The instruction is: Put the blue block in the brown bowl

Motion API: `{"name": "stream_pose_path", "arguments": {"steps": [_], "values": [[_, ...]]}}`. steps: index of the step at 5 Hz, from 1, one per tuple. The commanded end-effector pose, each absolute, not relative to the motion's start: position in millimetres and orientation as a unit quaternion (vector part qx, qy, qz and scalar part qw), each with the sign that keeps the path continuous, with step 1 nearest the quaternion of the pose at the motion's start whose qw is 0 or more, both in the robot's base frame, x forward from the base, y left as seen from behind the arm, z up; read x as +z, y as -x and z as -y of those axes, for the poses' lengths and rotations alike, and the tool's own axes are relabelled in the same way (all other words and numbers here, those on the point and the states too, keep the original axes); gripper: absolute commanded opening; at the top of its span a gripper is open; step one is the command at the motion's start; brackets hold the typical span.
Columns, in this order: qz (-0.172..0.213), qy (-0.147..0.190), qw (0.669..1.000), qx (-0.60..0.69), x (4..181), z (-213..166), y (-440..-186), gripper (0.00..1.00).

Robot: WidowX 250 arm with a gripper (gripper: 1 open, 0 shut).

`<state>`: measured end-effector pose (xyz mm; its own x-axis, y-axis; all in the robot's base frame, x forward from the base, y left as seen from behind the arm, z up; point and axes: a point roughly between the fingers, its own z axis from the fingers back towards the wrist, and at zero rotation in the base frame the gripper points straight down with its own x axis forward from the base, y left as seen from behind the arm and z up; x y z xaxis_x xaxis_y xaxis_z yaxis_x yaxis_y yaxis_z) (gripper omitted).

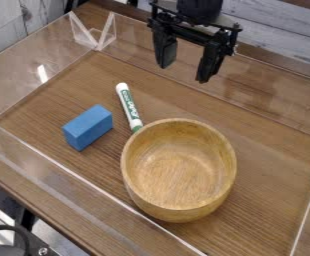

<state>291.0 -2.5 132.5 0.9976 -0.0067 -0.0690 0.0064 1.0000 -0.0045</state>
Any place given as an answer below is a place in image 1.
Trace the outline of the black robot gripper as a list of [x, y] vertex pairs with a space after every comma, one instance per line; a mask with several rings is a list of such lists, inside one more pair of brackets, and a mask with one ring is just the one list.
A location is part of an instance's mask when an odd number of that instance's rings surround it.
[[221, 14], [221, 5], [223, 0], [149, 0], [156, 63], [165, 69], [176, 60], [176, 38], [204, 46], [194, 78], [200, 84], [219, 72], [224, 54], [233, 54], [243, 30]]

